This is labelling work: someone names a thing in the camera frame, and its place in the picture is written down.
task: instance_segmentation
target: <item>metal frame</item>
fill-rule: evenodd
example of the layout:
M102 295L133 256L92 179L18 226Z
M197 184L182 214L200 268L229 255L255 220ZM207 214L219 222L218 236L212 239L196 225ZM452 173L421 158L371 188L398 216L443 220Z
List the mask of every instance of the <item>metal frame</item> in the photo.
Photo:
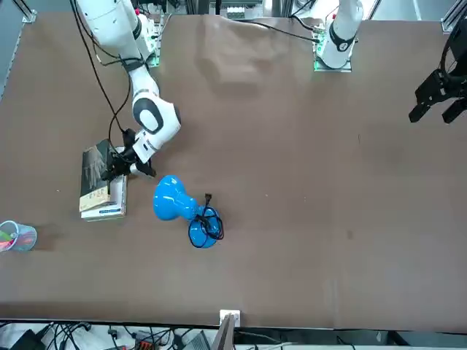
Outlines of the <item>metal frame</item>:
M232 350L234 347L235 316L229 314L224 317L212 343L211 350Z
M454 5L446 12L441 19L441 27L444 33L450 33L455 24L459 21L459 17L467 9L467 0L457 0Z
M9 65L8 65L8 71L7 71L7 75L5 77L4 84L2 86L0 86L0 101L3 98L3 94L5 93L5 88L7 87L9 73L12 70L13 61L15 60L15 56L16 56L16 51L18 51L18 46L20 45L20 39L21 39L21 34L23 33L24 23L25 22L24 22L24 18L23 18L23 24L21 25L20 34L18 35L18 39L16 40L15 49L13 50L13 54L12 54L12 59L9 62Z
M31 9L24 0L13 0L16 7L23 13L23 23L34 23L37 17L37 11Z

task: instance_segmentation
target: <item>clear cup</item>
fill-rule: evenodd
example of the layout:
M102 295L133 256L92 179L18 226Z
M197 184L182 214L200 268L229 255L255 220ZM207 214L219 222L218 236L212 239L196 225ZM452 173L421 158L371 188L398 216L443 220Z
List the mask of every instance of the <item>clear cup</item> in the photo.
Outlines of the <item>clear cup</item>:
M0 252L27 252L37 241L36 229L8 220L0 224Z

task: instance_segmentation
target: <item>book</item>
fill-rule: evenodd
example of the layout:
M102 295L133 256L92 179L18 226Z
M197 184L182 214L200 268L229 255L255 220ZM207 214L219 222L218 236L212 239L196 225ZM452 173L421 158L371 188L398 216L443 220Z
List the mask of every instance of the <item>book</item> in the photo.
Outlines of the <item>book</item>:
M105 139L82 153L80 211L101 206L110 201L108 181L101 179L107 169L109 140Z
M127 176L122 175L110 182L110 201L98 208L81 212L86 221L99 221L124 217L126 214Z

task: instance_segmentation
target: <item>brown table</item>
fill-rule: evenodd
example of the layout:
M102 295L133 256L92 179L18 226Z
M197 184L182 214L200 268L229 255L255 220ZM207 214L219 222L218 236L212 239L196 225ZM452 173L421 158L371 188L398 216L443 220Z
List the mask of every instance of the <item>brown table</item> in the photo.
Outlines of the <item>brown table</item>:
M407 117L446 37L380 21L359 37L353 73L315 74L308 42L173 17L155 74L182 129L154 157L158 178L129 183L125 219L87 223L81 152L111 116L72 16L40 14L0 105L0 215L39 241L0 257L0 317L216 324L234 308L248 326L467 331L467 120ZM124 71L99 72L118 104ZM129 105L121 120L136 128ZM214 248L153 214L165 174L214 194Z

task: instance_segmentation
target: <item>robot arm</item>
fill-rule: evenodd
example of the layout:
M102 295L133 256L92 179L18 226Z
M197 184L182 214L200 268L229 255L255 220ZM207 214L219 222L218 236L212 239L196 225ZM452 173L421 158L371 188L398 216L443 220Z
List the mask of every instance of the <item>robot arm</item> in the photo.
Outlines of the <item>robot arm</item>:
M125 150L112 156L104 177L112 180L137 171L154 176L150 158L181 127L177 107L159 97L159 87L145 64L155 52L151 40L154 25L143 14L136 15L130 0L77 0L77 3L99 44L118 52L122 59L133 86L133 117L142 127L138 133L126 131Z
M349 60L355 35L363 18L360 0L340 0L336 18L326 26L326 37L318 56L332 69L343 67Z

